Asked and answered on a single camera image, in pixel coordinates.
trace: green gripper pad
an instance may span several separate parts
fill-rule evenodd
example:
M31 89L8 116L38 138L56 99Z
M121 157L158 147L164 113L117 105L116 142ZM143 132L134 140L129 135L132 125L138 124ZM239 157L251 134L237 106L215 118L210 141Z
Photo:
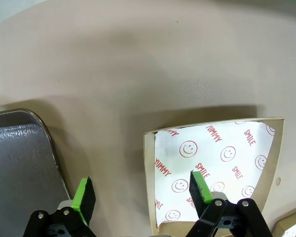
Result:
M197 215L200 218L207 204L214 199L201 172L191 171L189 192L193 199Z
M89 225L90 223L95 200L95 193L90 177L83 178L74 195L72 208L79 212L85 225Z

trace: metal tray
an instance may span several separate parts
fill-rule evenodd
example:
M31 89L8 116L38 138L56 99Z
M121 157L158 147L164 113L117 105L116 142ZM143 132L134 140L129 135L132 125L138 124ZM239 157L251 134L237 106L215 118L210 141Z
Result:
M32 111L0 112L0 237L23 236L35 210L56 211L69 195L50 133Z

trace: white paper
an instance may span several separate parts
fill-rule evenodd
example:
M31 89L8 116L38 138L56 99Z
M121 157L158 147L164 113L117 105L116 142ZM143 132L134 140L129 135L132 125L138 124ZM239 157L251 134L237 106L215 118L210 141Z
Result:
M296 237L296 224L286 230L282 237Z
M168 129L155 135L155 204L162 222L196 221L188 191L190 171L201 171L211 191L237 203L250 198L275 130L262 122L229 122Z

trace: red text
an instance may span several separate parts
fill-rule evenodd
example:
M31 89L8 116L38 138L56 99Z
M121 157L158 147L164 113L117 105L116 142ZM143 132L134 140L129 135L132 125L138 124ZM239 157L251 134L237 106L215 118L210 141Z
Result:
M232 169L233 173L235 174L236 178L239 180L241 179L243 176L242 176L242 173L241 171L238 169L237 166L235 166L233 169Z
M209 131L209 133L211 134L211 136L214 137L215 142L222 140L213 126L208 126L206 128L207 128L207 131Z
M174 135L179 135L179 133L177 131L174 131L174 130L170 130L170 129L166 129L164 130L165 132L170 132L172 134L172 136Z
M201 174L203 175L204 179L207 177L207 176L210 176L210 174L207 172L207 170L204 168L204 166L202 165L202 163L198 163L195 168L197 168Z
M245 131L245 135L247 137L248 143L250 144L250 146L252 146L253 143L256 143L256 141L253 138L253 135L250 133L250 130L248 129L247 131Z
M157 199L156 199L156 207L160 210L160 208L163 206L163 204L160 202L160 201L158 201Z
M194 205L193 199L191 197L188 198L186 201L195 209L195 205Z
M161 163L160 160L156 159L154 165L160 170L161 173L164 174L164 176L167 176L171 174L171 172L167 169L167 167Z

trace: metal screw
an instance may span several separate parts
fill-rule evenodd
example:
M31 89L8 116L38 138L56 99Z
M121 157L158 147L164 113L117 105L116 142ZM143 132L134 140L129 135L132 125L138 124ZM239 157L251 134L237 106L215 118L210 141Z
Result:
M247 201L243 201L243 202L242 202L242 205L243 205L243 206L249 206L249 203L248 203Z
M217 200L217 201L215 202L215 205L216 205L216 206L221 206L221 205L222 205L222 201Z

